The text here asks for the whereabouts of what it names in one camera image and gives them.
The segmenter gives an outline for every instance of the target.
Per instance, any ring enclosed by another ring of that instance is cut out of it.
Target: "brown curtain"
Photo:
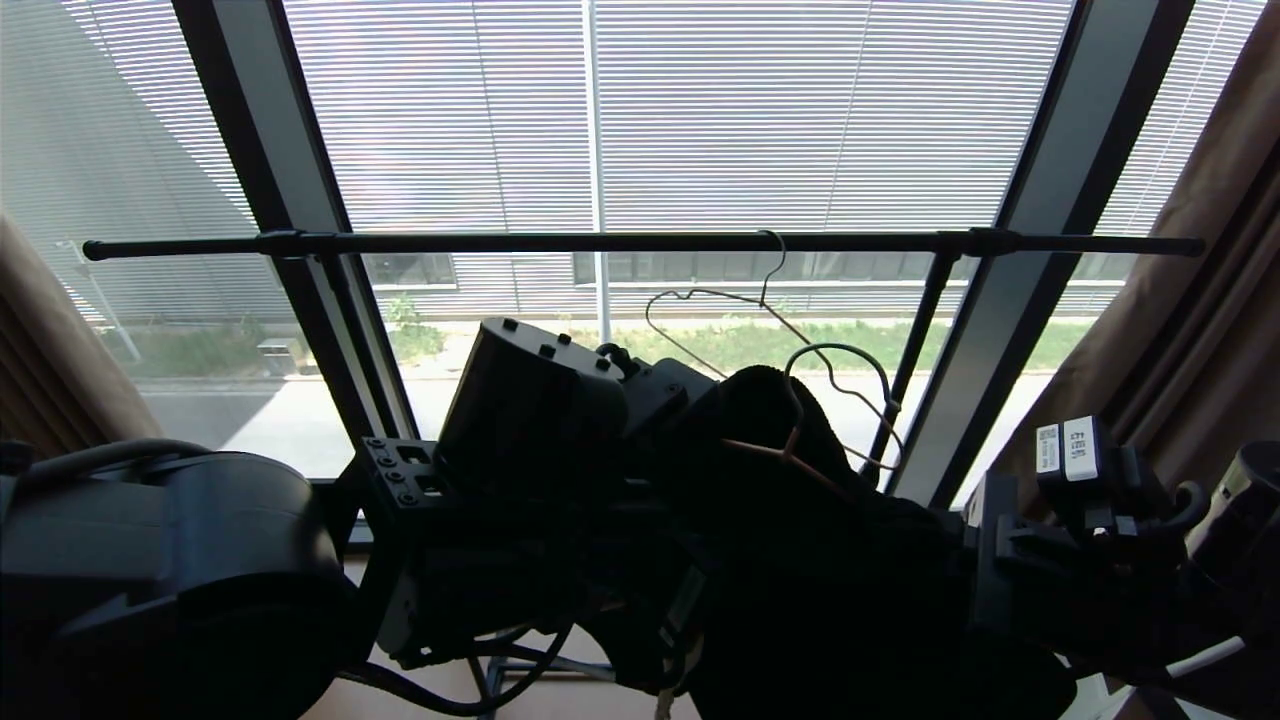
[[[1166,486],[1216,482],[1240,445],[1280,438],[1280,4],[1268,4],[1174,187],[1155,236],[1201,258],[1143,256],[995,468],[1029,516],[1034,429],[1098,415]]]
[[[0,215],[0,436],[51,457],[163,434],[36,249]]]

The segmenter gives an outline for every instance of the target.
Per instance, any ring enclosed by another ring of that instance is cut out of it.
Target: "road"
[[[902,434],[910,427],[927,379],[927,375],[918,375],[911,383],[897,423]],[[1025,375],[1019,379],[974,468],[984,470],[991,464],[1048,379],[1048,375]],[[878,404],[876,398],[879,397],[879,383],[873,377],[844,375],[840,382]],[[870,446],[878,420],[865,405],[837,393],[822,377],[805,378],[805,383],[822,402],[836,434],[845,445],[854,448]],[[439,434],[456,387],[456,379],[406,383],[410,405],[424,437]],[[223,450],[257,452],[282,460],[315,478],[337,477],[352,457],[338,411],[323,382],[308,379],[266,386],[197,388],[143,387],[147,405],[172,437]],[[896,448],[891,443],[886,461],[892,464],[896,457]],[[968,497],[982,470],[970,473],[959,497]]]

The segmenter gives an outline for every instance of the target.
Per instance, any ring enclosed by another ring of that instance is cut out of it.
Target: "white label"
[[[1036,474],[1056,473],[1059,466],[1057,425],[1044,425],[1036,430]]]
[[[1093,437],[1093,418],[1087,415],[1062,423],[1062,439],[1066,479],[1076,482],[1097,478],[1098,450]]]

